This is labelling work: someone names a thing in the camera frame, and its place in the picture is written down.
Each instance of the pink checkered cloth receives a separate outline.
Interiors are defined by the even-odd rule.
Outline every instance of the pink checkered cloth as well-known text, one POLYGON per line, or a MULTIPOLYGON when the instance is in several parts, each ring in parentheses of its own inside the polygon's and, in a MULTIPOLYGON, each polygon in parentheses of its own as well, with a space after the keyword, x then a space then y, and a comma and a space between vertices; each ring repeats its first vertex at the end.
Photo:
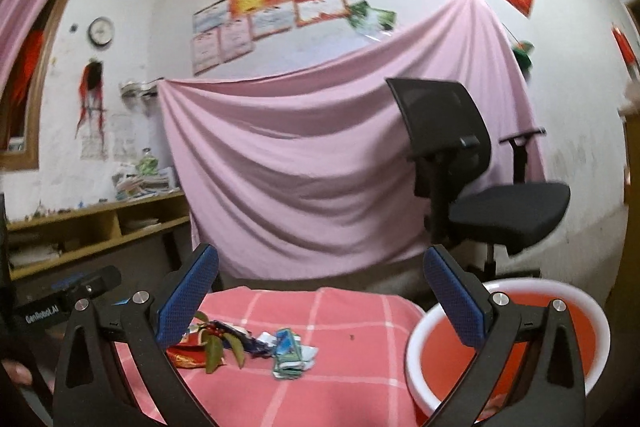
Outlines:
MULTIPOLYGON (((254 335, 292 328, 302 344, 319 347, 316 365, 299 380, 278 381, 271 359, 232 355, 212 375, 180 374, 221 427, 414 427, 424 421, 404 379, 404 350, 422 312, 398 296, 333 288, 316 292, 254 291, 241 287, 207 295, 210 319, 254 335)), ((140 408, 162 421, 126 345, 118 352, 140 408)))

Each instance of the wooden window frame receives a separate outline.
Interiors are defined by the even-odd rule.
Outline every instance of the wooden window frame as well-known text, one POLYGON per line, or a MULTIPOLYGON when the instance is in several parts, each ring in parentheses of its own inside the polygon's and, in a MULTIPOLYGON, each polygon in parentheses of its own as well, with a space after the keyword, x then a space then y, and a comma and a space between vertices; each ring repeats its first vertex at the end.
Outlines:
MULTIPOLYGON (((58 34, 60 20, 69 0, 55 0, 45 24, 42 50, 31 78, 31 86, 27 95, 24 122, 24 149, 20 151, 0 151, 0 171, 33 170, 40 167, 40 109, 44 81, 49 69, 49 58, 53 43, 58 34)), ((7 110, 8 97, 2 94, 0 111, 7 110)), ((0 122, 0 133, 6 131, 8 122, 0 122)))

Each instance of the hanging ornament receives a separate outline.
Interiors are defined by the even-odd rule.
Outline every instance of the hanging ornament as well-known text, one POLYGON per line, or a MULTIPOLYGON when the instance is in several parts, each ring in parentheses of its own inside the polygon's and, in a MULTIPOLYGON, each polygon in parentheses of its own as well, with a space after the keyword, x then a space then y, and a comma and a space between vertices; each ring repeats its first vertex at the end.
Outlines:
POLYGON ((616 42, 618 43, 618 47, 620 48, 620 53, 622 53, 622 58, 625 61, 625 64, 628 67, 633 66, 638 63, 638 59, 631 48, 631 44, 629 44, 628 39, 625 34, 618 28, 616 25, 612 27, 613 36, 616 38, 616 42))
POLYGON ((512 49, 518 61, 520 71, 522 71, 522 73, 528 73, 532 65, 529 54, 534 49, 533 44, 527 41, 520 41, 512 49))
POLYGON ((93 112, 98 113, 98 132, 104 149, 104 109, 102 107, 102 63, 92 58, 84 67, 80 87, 80 118, 76 126, 76 137, 85 119, 91 122, 93 112))

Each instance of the window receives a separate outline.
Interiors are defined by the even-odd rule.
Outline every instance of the window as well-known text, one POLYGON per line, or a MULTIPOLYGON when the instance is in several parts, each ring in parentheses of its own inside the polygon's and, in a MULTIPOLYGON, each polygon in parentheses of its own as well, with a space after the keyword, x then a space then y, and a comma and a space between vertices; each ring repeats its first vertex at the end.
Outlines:
POLYGON ((42 89, 68 0, 49 0, 31 27, 0 98, 0 169, 38 168, 42 89))

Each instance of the person's hand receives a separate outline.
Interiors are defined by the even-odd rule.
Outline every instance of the person's hand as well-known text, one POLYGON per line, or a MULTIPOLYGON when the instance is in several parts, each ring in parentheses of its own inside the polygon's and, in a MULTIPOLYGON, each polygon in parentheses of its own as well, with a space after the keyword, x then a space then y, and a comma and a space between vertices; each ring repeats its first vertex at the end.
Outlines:
POLYGON ((4 370, 13 383, 18 385, 31 385, 33 381, 31 371, 21 363, 14 362, 14 360, 2 360, 2 367, 4 367, 4 370))

